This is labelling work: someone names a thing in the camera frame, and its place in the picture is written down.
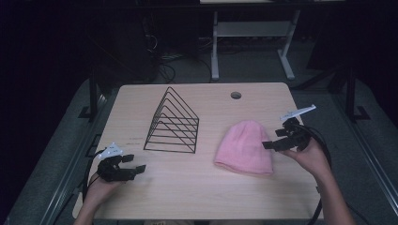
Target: pink knit hat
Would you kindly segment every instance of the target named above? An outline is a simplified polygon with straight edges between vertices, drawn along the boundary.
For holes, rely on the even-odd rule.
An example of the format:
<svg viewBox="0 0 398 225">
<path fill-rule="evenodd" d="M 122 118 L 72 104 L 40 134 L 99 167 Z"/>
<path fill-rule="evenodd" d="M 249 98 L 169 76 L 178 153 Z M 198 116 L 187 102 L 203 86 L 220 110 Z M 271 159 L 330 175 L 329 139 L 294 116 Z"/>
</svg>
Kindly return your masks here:
<svg viewBox="0 0 398 225">
<path fill-rule="evenodd" d="M 269 138 L 261 124 L 241 121 L 225 134 L 214 164 L 236 173 L 270 175 L 273 173 L 271 152 L 262 144 L 266 141 Z"/>
</svg>

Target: table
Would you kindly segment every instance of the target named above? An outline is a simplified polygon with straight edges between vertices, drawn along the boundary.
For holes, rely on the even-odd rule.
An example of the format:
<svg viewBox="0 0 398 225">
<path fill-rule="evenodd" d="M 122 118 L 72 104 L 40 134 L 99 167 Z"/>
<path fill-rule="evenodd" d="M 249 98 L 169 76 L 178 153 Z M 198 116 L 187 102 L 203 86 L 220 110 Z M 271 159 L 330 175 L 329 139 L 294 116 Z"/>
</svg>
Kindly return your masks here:
<svg viewBox="0 0 398 225">
<path fill-rule="evenodd" d="M 154 112 L 168 86 L 200 119 L 195 154 L 143 150 Z M 231 98 L 235 92 L 241 94 L 240 99 Z M 232 125 L 256 120 L 275 141 L 279 138 L 274 130 L 282 128 L 280 116 L 295 109 L 284 83 L 122 86 L 98 150 L 116 143 L 125 154 L 135 155 L 125 167 L 146 164 L 146 171 L 118 189 L 96 218 L 310 218 L 320 198 L 316 182 L 293 159 L 273 152 L 271 176 L 234 173 L 213 164 L 218 145 Z M 98 164 L 96 158 L 90 174 Z M 81 205 L 79 198 L 75 217 Z"/>
</svg>

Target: gray carpet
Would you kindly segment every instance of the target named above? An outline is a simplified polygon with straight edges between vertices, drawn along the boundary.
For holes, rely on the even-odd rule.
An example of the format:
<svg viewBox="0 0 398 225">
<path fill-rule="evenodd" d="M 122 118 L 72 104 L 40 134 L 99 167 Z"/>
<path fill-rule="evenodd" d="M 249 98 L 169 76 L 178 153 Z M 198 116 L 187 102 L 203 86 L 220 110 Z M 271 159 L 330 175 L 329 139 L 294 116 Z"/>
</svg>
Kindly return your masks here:
<svg viewBox="0 0 398 225">
<path fill-rule="evenodd" d="M 263 48 L 219 55 L 220 80 L 218 83 L 283 82 L 294 86 L 319 72 L 305 68 L 313 44 L 294 42 L 288 58 L 297 78 L 294 81 L 288 81 L 276 53 L 279 44 L 279 42 L 272 42 Z M 210 65 L 209 53 L 201 54 L 200 59 L 203 61 L 181 58 L 168 63 L 176 70 L 174 81 L 176 83 L 208 83 L 210 74 L 204 62 Z M 338 106 L 339 101 L 344 101 L 344 95 L 329 94 L 326 91 L 328 81 L 326 79 L 319 82 L 307 91 L 292 92 L 298 108 L 308 107 L 311 104 L 317 106 L 315 111 L 304 114 L 301 118 L 307 126 L 316 128 L 324 136 L 332 156 L 333 171 L 346 201 L 363 214 L 371 224 L 398 224 L 398 217 L 375 179 L 360 144 L 352 132 L 352 125 L 347 123 Z M 164 83 L 163 77 L 159 76 L 154 83 Z M 356 103 L 363 106 L 372 119 L 359 121 L 356 127 L 363 133 L 380 164 L 396 186 L 398 185 L 398 166 L 394 161 L 398 158 L 397 129 L 378 107 L 372 92 L 361 82 L 358 82 L 357 87 Z M 53 205 L 52 198 L 55 196 L 54 200 L 60 200 L 58 205 L 65 204 L 70 193 L 83 179 L 88 161 L 88 158 L 84 157 L 85 151 L 94 151 L 94 148 L 90 148 L 91 142 L 97 134 L 101 134 L 116 94 L 117 88 L 106 100 L 102 99 L 99 115 L 93 123 L 88 123 L 87 119 L 78 118 L 82 107 L 89 104 L 88 83 L 82 84 L 38 166 L 26 183 L 18 201 L 15 202 L 9 215 L 9 224 L 52 224 L 48 222 L 52 219 L 46 219 L 54 218 L 48 215 L 48 207 Z M 76 153 L 81 149 L 84 149 L 84 152 Z M 75 154 L 79 156 L 78 160 L 71 161 L 72 157 L 76 156 Z M 76 169 L 73 173 L 65 174 L 68 166 L 74 163 Z M 64 176 L 70 176 L 69 183 L 61 183 Z M 71 210 L 77 195 L 71 196 L 56 224 L 73 222 Z M 59 210 L 60 207 L 54 211 L 55 216 Z M 355 213 L 353 215 L 358 224 L 365 224 Z M 98 220 L 95 224 L 140 224 L 140 221 Z M 296 225 L 306 224 L 306 221 L 273 220 L 265 221 L 264 224 Z M 324 222 L 320 220 L 316 224 L 324 224 Z"/>
</svg>

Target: black clamp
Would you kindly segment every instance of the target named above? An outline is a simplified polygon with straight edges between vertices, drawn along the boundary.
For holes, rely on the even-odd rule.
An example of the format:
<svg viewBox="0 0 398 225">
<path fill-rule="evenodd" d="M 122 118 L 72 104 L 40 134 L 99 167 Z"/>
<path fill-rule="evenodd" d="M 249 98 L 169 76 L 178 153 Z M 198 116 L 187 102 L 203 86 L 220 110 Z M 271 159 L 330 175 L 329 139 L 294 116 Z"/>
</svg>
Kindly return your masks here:
<svg viewBox="0 0 398 225">
<path fill-rule="evenodd" d="M 138 166 L 135 169 L 120 169 L 120 162 L 130 162 L 134 155 L 108 157 L 101 161 L 97 174 L 107 182 L 134 180 L 136 174 L 143 173 L 146 165 Z"/>
<path fill-rule="evenodd" d="M 283 123 L 283 129 L 275 130 L 278 137 L 286 136 L 275 142 L 263 142 L 265 149 L 274 149 L 275 152 L 297 147 L 303 150 L 307 147 L 311 135 L 303 129 L 296 117 L 289 118 Z"/>
</svg>

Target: dark background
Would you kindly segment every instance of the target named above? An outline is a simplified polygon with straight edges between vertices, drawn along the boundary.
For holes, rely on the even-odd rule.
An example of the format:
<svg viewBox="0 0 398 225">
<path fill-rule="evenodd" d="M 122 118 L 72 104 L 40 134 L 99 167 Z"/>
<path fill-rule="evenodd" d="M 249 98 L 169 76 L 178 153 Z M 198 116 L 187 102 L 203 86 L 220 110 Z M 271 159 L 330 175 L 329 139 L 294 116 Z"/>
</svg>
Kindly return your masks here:
<svg viewBox="0 0 398 225">
<path fill-rule="evenodd" d="M 143 30 L 130 33 L 137 39 L 136 44 L 130 45 L 133 55 L 129 54 L 131 51 L 120 50 L 126 35 L 116 35 L 120 32 L 117 27 L 128 21 L 139 30 L 139 15 L 116 18 L 85 10 L 70 1 L 3 0 L 0 8 L 3 222 L 81 83 L 93 71 L 100 75 L 98 82 L 104 92 L 122 83 L 150 83 L 156 65 L 153 55 L 146 54 Z M 342 60 L 354 59 L 350 62 L 357 76 L 371 87 L 380 106 L 398 125 L 396 9 L 395 4 L 381 1 L 369 7 L 333 11 L 309 8 L 301 14 L 296 37 L 311 34 L 317 38 L 309 68 L 328 69 Z M 202 14 L 206 16 L 199 20 L 198 13 L 157 13 L 155 31 L 161 43 L 195 55 L 192 41 L 209 32 L 211 35 L 212 13 Z M 141 67 L 125 68 L 110 60 L 87 37 L 88 24 L 91 28 L 97 26 L 92 37 L 104 45 L 109 44 L 107 39 L 120 37 L 108 47 L 121 59 L 137 60 L 137 55 L 144 55 L 139 57 Z M 96 33 L 98 27 L 102 33 Z M 143 72 L 146 77 L 137 75 Z"/>
</svg>

